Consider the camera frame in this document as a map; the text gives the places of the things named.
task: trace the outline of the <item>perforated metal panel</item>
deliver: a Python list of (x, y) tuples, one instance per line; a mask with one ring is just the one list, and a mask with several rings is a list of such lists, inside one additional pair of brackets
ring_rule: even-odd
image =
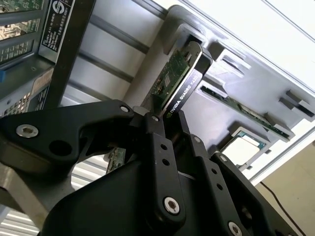
[[(98, 0), (62, 106), (123, 99), (167, 10), (175, 4), (200, 18), (214, 19), (257, 53), (293, 75), (307, 93), (315, 95), (314, 42), (260, 0)], [(311, 135), (314, 127), (314, 122), (301, 121), (293, 128), (295, 138), (289, 143), (276, 142), (270, 154), (254, 162), (251, 170), (244, 171), (246, 177), (253, 178), (268, 163), (289, 156), (290, 148)], [(106, 167), (101, 157), (78, 164), (72, 174), (72, 185), (77, 189), (88, 184), (104, 175)], [(36, 234), (32, 222), (14, 211), (0, 227), (0, 235)]]

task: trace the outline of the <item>metal frame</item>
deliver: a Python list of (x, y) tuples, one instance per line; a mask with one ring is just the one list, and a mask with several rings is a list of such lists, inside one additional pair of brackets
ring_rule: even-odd
[(44, 109), (60, 106), (94, 4), (95, 0), (75, 1)]

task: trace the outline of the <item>white wall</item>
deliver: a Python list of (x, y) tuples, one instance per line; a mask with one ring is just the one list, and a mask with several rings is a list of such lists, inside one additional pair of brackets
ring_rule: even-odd
[[(307, 146), (263, 181), (275, 192), (285, 210), (308, 236), (315, 235), (315, 147)], [(261, 185), (257, 189), (292, 226), (273, 196)]]

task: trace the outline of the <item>mounting hole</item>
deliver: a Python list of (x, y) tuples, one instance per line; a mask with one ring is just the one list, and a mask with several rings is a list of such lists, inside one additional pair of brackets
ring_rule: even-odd
[(170, 164), (169, 164), (169, 161), (166, 160), (166, 159), (163, 159), (162, 162), (163, 162), (163, 164), (164, 164), (165, 166), (169, 166), (169, 165), (170, 165)]
[(72, 147), (65, 141), (55, 140), (50, 143), (49, 150), (56, 156), (68, 156), (72, 152)]
[(129, 112), (129, 109), (125, 106), (121, 106), (120, 109), (123, 111), (123, 112)]
[(217, 184), (219, 190), (223, 190), (223, 187), (220, 184)]
[(163, 150), (167, 150), (167, 146), (165, 146), (164, 144), (161, 144), (161, 148), (162, 148)]

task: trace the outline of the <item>black metal bracket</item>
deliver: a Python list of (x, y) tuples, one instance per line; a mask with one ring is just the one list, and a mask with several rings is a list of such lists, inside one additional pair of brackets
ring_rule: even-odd
[(186, 211), (173, 145), (165, 138), (163, 120), (147, 113), (144, 123), (148, 147), (142, 156), (144, 185), (149, 189), (145, 193), (147, 220), (158, 233), (175, 233), (185, 223)]
[[(73, 166), (112, 148), (128, 150), (125, 164), (72, 193)], [(5, 117), (0, 167), (11, 180), (0, 187), (43, 236), (296, 236), (226, 156), (209, 156), (183, 112), (164, 124), (115, 100)]]

